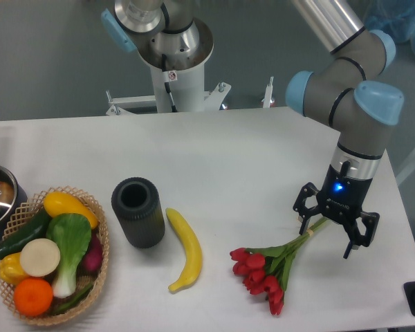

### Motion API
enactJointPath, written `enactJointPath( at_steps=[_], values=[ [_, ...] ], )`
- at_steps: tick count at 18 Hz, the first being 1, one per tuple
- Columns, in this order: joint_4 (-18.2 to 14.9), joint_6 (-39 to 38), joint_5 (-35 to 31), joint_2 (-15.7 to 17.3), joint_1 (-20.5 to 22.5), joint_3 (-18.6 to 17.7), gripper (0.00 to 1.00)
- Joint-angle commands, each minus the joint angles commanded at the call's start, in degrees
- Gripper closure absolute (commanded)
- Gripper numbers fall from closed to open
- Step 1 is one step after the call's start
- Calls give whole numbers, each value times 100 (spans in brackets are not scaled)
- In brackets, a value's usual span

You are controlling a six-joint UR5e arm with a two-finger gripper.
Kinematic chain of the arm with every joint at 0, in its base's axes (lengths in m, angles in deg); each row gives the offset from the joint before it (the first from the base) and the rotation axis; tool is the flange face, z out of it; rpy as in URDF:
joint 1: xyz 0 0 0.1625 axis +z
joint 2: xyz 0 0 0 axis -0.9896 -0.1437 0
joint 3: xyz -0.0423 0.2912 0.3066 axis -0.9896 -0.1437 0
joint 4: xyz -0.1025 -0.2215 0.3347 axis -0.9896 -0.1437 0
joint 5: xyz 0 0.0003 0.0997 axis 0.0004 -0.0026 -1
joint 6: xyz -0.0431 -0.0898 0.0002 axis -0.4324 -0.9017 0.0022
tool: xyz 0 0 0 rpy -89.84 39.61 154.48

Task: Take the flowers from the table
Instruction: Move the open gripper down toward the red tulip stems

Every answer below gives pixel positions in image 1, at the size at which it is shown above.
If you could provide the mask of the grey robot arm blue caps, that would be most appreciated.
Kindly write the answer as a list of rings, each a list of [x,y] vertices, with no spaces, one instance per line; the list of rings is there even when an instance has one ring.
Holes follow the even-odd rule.
[[[399,89],[376,81],[394,60],[395,43],[367,30],[346,1],[296,1],[295,7],[334,60],[321,73],[298,72],[286,88],[286,104],[340,137],[322,188],[306,184],[293,208],[303,227],[321,214],[342,225],[347,250],[366,247],[379,216],[362,204],[404,102]],[[117,1],[101,21],[123,51],[138,51],[149,66],[158,112],[219,109],[228,87],[204,89],[213,37],[189,1]]]

